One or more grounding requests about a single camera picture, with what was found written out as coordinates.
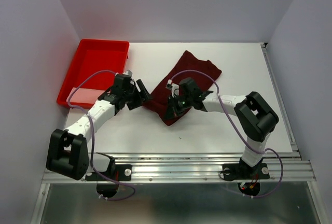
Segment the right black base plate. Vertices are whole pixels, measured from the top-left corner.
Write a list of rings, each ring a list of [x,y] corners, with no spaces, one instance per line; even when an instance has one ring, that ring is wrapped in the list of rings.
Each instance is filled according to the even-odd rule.
[[[225,181],[251,180],[257,178],[266,180],[270,178],[270,174],[266,163],[260,163],[255,167],[240,163],[228,163],[222,165],[219,177]]]

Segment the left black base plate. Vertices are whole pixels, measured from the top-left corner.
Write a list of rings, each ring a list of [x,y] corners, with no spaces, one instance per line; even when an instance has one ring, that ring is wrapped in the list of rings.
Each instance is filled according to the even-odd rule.
[[[132,174],[131,164],[113,164],[112,167],[106,170],[106,172],[101,172],[105,177],[108,177],[116,181],[130,181]],[[86,181],[106,181],[105,178],[98,175],[96,172],[92,172],[90,175],[85,176]]]

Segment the aluminium rail frame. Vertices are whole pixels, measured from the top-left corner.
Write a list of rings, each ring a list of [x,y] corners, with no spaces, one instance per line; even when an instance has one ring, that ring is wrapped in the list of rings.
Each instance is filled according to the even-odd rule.
[[[121,111],[96,134],[96,150],[132,165],[136,193],[98,198],[96,182],[45,171],[32,223],[328,223],[310,161],[289,125],[261,43],[131,43],[126,68],[152,90],[184,51],[222,70],[221,94],[259,92],[280,117],[265,157],[264,197],[239,194],[219,172],[238,162],[244,144],[223,114],[191,110],[168,127],[151,111]]]

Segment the red plastic tray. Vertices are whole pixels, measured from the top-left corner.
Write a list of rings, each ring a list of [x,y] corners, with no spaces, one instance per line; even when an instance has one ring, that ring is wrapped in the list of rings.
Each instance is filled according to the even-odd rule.
[[[72,58],[57,103],[68,107],[70,94],[89,76],[89,79],[71,98],[70,103],[85,109],[93,106],[97,97],[113,85],[115,75],[123,73],[128,58],[129,42],[118,40],[82,39]]]

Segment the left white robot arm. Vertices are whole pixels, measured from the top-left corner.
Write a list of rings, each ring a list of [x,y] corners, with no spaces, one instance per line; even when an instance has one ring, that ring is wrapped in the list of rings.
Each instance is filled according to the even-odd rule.
[[[143,82],[120,76],[104,91],[94,105],[64,130],[55,129],[50,136],[46,169],[79,180],[93,172],[88,142],[95,144],[95,133],[125,106],[133,110],[152,99]]]

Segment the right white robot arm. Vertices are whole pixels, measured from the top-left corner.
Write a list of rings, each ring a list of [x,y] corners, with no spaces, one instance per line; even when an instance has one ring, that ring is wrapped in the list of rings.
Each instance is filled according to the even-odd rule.
[[[279,117],[258,92],[245,96],[220,96],[213,91],[185,93],[168,97],[167,109],[163,116],[172,120],[182,116],[189,108],[204,112],[218,112],[226,115],[237,134],[241,134],[230,118],[238,118],[246,134],[241,136],[245,150],[240,158],[238,171],[244,177],[256,174],[265,153],[266,141],[279,123]]]

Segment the dark red t shirt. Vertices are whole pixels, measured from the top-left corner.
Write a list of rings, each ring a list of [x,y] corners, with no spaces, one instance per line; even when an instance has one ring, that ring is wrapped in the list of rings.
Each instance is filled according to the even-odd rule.
[[[203,109],[203,100],[211,93],[209,88],[221,74],[222,70],[210,60],[199,60],[186,50],[152,91],[153,99],[143,106],[171,126],[191,108]]]

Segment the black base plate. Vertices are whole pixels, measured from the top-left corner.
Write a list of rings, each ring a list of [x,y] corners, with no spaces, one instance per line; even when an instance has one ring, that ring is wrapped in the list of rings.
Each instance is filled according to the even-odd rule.
[[[270,178],[270,174],[266,163],[260,163],[255,167],[240,163],[228,163],[222,165],[219,177],[225,181],[251,180],[257,178],[266,180]]]
[[[112,167],[106,170],[106,172],[101,172],[105,177],[108,177],[116,181],[130,181],[132,174],[131,164],[113,164]],[[85,176],[86,181],[106,181],[105,178],[98,175],[96,172],[92,172],[90,175]]]

